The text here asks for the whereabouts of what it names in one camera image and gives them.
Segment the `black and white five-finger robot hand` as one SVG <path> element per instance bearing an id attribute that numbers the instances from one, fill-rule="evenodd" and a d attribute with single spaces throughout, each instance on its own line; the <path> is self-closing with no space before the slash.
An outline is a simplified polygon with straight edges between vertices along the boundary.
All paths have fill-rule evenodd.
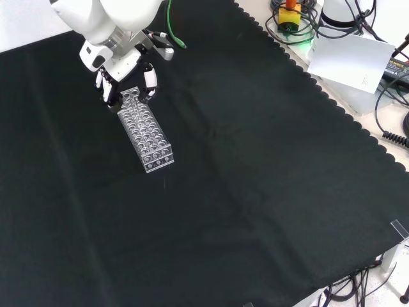
<path id="1" fill-rule="evenodd" d="M 94 87 L 101 93 L 102 102 L 111 112 L 120 112 L 123 95 L 118 91 L 119 85 L 142 64 L 141 52 L 133 48 L 115 59 L 110 48 L 84 42 L 79 56 L 86 68 L 96 73 Z"/>

